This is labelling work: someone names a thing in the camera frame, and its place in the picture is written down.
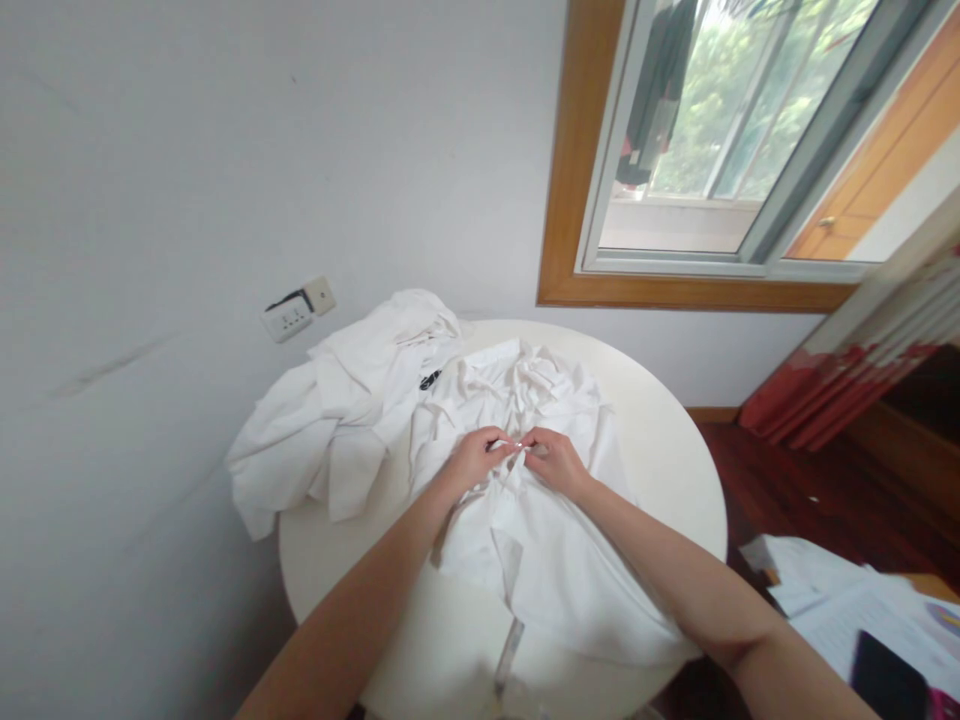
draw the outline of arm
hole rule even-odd
[[[717,662],[756,718],[876,715],[735,572],[594,480],[569,438],[536,428],[521,444],[527,467],[575,502],[650,584],[680,629]]]
[[[488,450],[497,440],[507,444]],[[466,435],[423,494],[310,613],[236,720],[346,717],[399,624],[450,509],[517,450],[499,428]]]

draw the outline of white round table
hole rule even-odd
[[[472,325],[465,354],[520,337],[583,363],[616,410],[624,466],[643,508],[725,559],[727,517],[713,459],[690,416],[653,375],[619,350],[555,325],[465,325]],[[280,565],[297,622],[406,508],[409,445],[408,430],[391,448],[360,517],[331,523],[316,502],[281,515]],[[499,599],[441,576],[428,563],[361,702],[384,720],[478,717],[493,695],[512,619]],[[676,663],[629,667],[585,658],[527,628],[512,674],[554,720],[612,720],[644,705],[679,669]]]

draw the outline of wooden door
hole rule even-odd
[[[844,260],[960,124],[960,6],[857,148],[788,258]]]

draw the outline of red and white curtain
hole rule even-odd
[[[958,336],[960,243],[952,243],[839,342],[835,328],[814,333],[747,401],[739,422],[771,442],[817,450]]]

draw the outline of window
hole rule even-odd
[[[952,4],[571,0],[540,302],[838,307],[872,263],[812,215]]]

